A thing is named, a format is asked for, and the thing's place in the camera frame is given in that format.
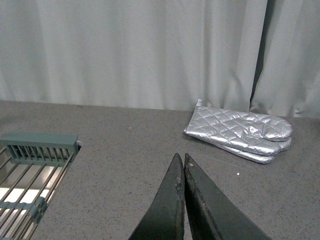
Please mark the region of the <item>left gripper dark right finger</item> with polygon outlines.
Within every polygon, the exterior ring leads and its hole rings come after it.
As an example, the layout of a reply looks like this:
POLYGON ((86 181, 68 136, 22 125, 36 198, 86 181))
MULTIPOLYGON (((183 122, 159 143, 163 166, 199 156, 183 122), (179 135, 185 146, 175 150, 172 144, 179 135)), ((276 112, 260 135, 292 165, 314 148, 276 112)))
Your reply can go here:
POLYGON ((189 155, 184 159, 185 204, 194 240, 269 240, 189 155))

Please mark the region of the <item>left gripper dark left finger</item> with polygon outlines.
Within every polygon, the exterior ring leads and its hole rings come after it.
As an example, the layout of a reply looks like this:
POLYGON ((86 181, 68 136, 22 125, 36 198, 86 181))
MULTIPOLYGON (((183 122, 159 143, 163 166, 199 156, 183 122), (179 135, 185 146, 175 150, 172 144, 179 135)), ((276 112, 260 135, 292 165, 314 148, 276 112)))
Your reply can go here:
POLYGON ((182 240, 185 222, 185 172, 175 153, 157 193, 131 240, 182 240))

